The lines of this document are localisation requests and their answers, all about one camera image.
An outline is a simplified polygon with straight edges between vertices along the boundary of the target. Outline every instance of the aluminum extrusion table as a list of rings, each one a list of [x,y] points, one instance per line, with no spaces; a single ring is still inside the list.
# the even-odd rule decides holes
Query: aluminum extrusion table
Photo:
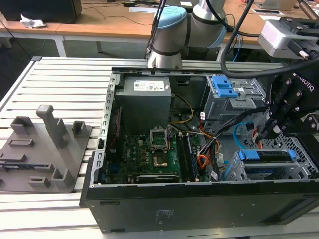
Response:
[[[66,124],[83,120],[93,127],[75,186],[70,194],[0,192],[1,239],[212,239],[318,238],[319,208],[283,226],[220,228],[140,233],[102,234],[89,209],[79,207],[87,162],[97,144],[102,108],[112,66],[142,67],[144,60],[50,58],[31,61],[0,103],[0,148],[10,137],[18,116],[35,114],[40,104],[52,104],[54,115]],[[218,70],[217,62],[184,61],[184,68]],[[267,63],[230,63],[232,70],[265,70]]]

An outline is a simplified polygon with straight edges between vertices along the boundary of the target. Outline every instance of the motherboard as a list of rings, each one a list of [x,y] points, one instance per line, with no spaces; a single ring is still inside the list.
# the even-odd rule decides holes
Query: motherboard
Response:
[[[208,181],[197,165],[201,150],[197,135],[167,135],[166,129],[149,135],[125,135],[122,156],[107,166],[109,184],[180,183]]]

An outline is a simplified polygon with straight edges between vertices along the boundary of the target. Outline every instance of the gray plastic holder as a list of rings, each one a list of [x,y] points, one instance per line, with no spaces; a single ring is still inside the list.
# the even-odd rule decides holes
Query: gray plastic holder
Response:
[[[40,105],[43,123],[16,117],[13,133],[0,151],[0,191],[69,193],[80,170],[92,127],[65,125],[53,106]]]

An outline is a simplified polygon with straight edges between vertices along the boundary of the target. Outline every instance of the green motherboard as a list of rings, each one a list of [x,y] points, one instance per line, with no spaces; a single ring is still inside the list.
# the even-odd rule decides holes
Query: green motherboard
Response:
[[[185,142],[188,140],[188,147],[185,146],[183,148],[183,151],[189,156],[187,159],[178,151],[180,148],[178,141],[181,141],[181,139]],[[166,146],[168,148],[166,150],[151,150],[152,145],[165,145],[165,137],[153,135],[151,143],[150,135],[125,135],[122,158],[118,162],[110,162],[108,165],[108,183],[139,183],[139,179],[146,180],[145,183],[151,183],[154,182],[155,178],[158,179],[162,175],[165,175],[166,179],[168,178],[169,180],[165,182],[171,182],[170,180],[173,180],[172,182],[184,182],[188,181],[188,179],[185,179],[186,177],[183,174],[190,174],[190,171],[194,174],[196,181],[208,181],[207,173],[201,172],[199,174],[197,171],[200,169],[197,166],[197,162],[194,162],[197,152],[201,149],[197,135],[192,137],[170,135],[167,140]],[[188,162],[188,171],[185,170],[187,162],[180,163],[180,157],[183,157],[183,160],[191,161]]]

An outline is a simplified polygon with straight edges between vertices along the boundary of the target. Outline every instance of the table leg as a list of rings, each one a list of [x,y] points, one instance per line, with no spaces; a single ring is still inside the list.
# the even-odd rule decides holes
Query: table leg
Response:
[[[64,44],[62,39],[55,39],[56,48],[58,48],[59,56],[66,57]]]
[[[12,48],[9,37],[0,37],[0,43],[4,45],[7,49]]]
[[[103,53],[100,41],[96,41],[96,48],[98,50],[98,53]]]

